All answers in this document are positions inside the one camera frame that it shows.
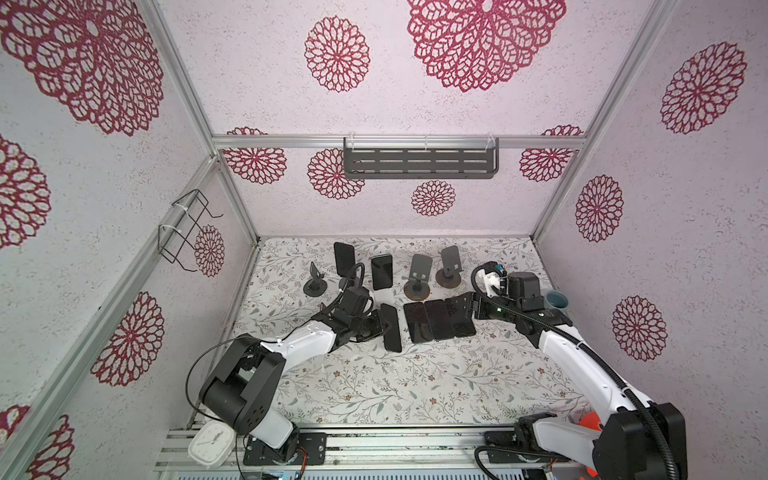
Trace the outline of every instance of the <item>red lace doily pattern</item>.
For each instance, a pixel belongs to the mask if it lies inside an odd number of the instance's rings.
[[[588,181],[576,202],[576,226],[591,241],[605,240],[619,226],[624,208],[619,183],[607,175]]]
[[[565,15],[565,0],[408,0],[408,32],[427,75],[488,90],[533,61]]]
[[[257,128],[238,127],[227,135],[266,135]],[[255,184],[277,182],[286,173],[286,155],[282,148],[234,148],[222,155],[235,174]]]
[[[42,449],[27,469],[27,480],[61,480],[69,472],[69,462],[74,453],[72,436],[74,428],[69,425],[69,415],[62,415],[56,429],[48,435]]]
[[[344,152],[338,148],[317,152],[310,159],[306,174],[315,190],[337,200],[354,197],[366,184],[365,180],[350,180],[346,177]]]
[[[14,405],[0,412],[0,449],[11,438],[16,427],[21,423],[24,415],[27,415],[29,406]]]
[[[411,205],[425,217],[444,214],[453,206],[456,192],[447,182],[430,180],[419,185],[411,195]]]
[[[105,133],[148,130],[159,115],[163,71],[130,0],[4,0],[2,46],[40,91]]]
[[[147,292],[139,293],[91,367],[91,373],[99,383],[111,386],[126,386],[139,380],[163,346],[164,324],[156,299]]]
[[[736,100],[744,83],[744,52],[726,41],[689,58],[661,98],[661,121],[676,134],[698,131]]]
[[[224,240],[213,225],[206,225],[194,241],[194,259],[205,276],[216,276],[224,265]]]
[[[659,309],[645,298],[623,299],[611,322],[621,349],[637,360],[653,360],[667,346],[667,324]]]
[[[34,237],[50,211],[51,191],[37,161],[0,135],[0,249]]]
[[[348,91],[368,73],[371,58],[366,37],[346,18],[325,17],[304,42],[306,66],[323,87]]]
[[[546,130],[543,135],[581,135],[584,132],[573,125],[558,125]],[[523,177],[545,182],[560,177],[574,151],[568,148],[526,148],[520,157],[520,171]]]

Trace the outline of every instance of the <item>black wire hook rack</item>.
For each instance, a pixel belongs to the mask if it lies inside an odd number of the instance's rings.
[[[194,207],[196,202],[202,206],[200,209],[200,213],[198,213],[196,216],[193,216],[190,214],[190,210]],[[194,245],[189,241],[189,237],[192,234],[192,232],[195,231],[195,227],[197,227],[198,230],[202,230],[203,227],[200,226],[199,220],[200,217],[203,216],[203,214],[208,214],[211,218],[221,218],[224,216],[224,214],[221,215],[213,215],[210,210],[208,210],[208,204],[210,202],[208,201],[208,198],[205,196],[203,192],[201,192],[198,189],[190,190],[189,192],[185,193],[181,197],[179,197],[177,200],[175,200],[171,205],[173,207],[179,207],[180,209],[184,210],[184,215],[175,223],[175,225],[167,225],[167,224],[161,224],[157,226],[157,252],[163,256],[165,260],[168,260],[170,263],[178,263],[181,268],[186,270],[187,272],[197,272],[197,269],[189,269],[184,266],[184,264],[179,259],[179,254],[181,253],[181,250],[184,248],[184,245],[189,245],[192,250],[196,250]],[[192,225],[190,226],[189,231],[185,234],[179,229],[179,225],[181,224],[181,221],[188,217],[192,219]],[[167,239],[163,242],[162,237],[163,234],[170,229],[170,235],[167,237]],[[167,249],[167,245],[176,237],[179,236],[181,238],[181,245],[179,245],[178,249],[176,249],[175,252]]]

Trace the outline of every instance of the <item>floral tablecloth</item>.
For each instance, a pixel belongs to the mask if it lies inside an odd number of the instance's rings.
[[[242,312],[233,334],[263,338],[288,333],[306,322],[338,293],[333,243],[356,248],[366,265],[364,285],[371,289],[370,258],[392,254],[395,284],[375,292],[376,299],[398,309],[402,353],[384,349],[383,339],[347,344],[337,351],[283,373],[273,403],[297,423],[457,424],[509,423],[520,415],[552,411],[578,420],[589,409],[560,368],[515,331],[497,320],[476,320],[477,335],[440,342],[411,343],[402,291],[414,253],[434,259],[427,300],[469,292],[472,269],[489,260],[507,271],[536,273],[548,279],[531,241],[521,238],[270,238],[263,242]],[[442,268],[440,250],[458,245],[462,284],[449,290],[434,281]],[[326,274],[328,290],[305,295],[310,262]]]

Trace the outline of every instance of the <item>smartphone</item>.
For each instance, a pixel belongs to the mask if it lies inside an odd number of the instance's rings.
[[[402,352],[400,340],[400,322],[397,320],[397,309],[392,305],[382,303],[379,307],[379,320],[384,329],[384,348],[387,352]]]
[[[458,338],[477,334],[472,322],[472,292],[445,299],[445,309]]]
[[[355,266],[355,247],[336,242],[333,244],[333,253],[336,255],[336,273],[339,276],[347,276]]]
[[[453,327],[448,317],[448,309],[445,308],[445,300],[430,300],[424,302],[427,311],[427,323],[435,340],[447,340],[453,338]]]
[[[406,303],[402,306],[402,311],[406,314],[406,323],[408,323],[412,342],[424,343],[434,340],[432,331],[429,329],[429,323],[427,323],[427,311],[424,310],[424,303]]]
[[[373,289],[392,288],[392,255],[379,255],[371,259]]]

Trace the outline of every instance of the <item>clock face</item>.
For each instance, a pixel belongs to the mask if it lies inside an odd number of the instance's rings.
[[[208,422],[190,443],[189,453],[202,463],[213,463],[223,455],[229,455],[233,447],[235,431],[222,422]]]

